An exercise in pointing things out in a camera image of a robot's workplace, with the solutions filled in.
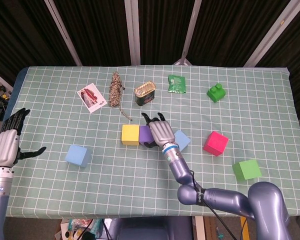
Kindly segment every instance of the cube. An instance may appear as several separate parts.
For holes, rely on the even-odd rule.
[[[220,133],[213,131],[205,141],[203,150],[215,156],[219,156],[224,153],[228,140],[229,139],[226,136],[223,136]]]
[[[175,142],[179,145],[180,152],[190,143],[190,138],[188,138],[181,130],[176,131],[174,137]]]
[[[65,156],[65,160],[68,163],[80,166],[85,168],[88,164],[88,162],[91,159],[91,152],[89,149],[77,146],[77,145],[71,145],[68,153]]]
[[[214,103],[216,103],[226,95],[226,91],[222,88],[220,83],[217,83],[215,86],[211,87],[206,94]]]
[[[154,141],[154,137],[150,131],[149,126],[140,126],[139,127],[139,143],[145,145],[145,143],[152,143]]]
[[[237,181],[244,181],[261,177],[261,171],[256,159],[241,161],[232,165]]]
[[[139,145],[139,125],[122,125],[121,142],[124,145]]]

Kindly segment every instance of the black curtain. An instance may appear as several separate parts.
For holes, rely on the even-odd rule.
[[[124,0],[54,0],[84,66],[131,65]]]
[[[243,67],[288,0],[203,0],[187,59],[193,65]]]
[[[182,55],[194,0],[138,0],[142,65],[174,64]]]
[[[28,66],[75,62],[43,0],[0,0],[0,76],[14,85]]]
[[[300,12],[263,56],[257,67],[287,67],[294,105],[300,119]]]

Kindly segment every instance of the green snack bag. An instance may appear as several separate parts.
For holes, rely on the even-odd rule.
[[[169,75],[168,93],[185,94],[186,93],[186,78],[184,76]]]

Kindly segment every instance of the green cube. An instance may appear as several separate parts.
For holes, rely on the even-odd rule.
[[[233,164],[232,168],[237,181],[244,181],[262,176],[258,162],[255,159],[238,162]]]
[[[226,91],[222,88],[220,83],[217,83],[215,86],[210,88],[206,94],[213,102],[216,103],[226,95]]]

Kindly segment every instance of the can lid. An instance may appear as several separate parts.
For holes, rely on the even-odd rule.
[[[148,81],[134,89],[134,94],[141,98],[156,90],[156,85],[152,81]]]

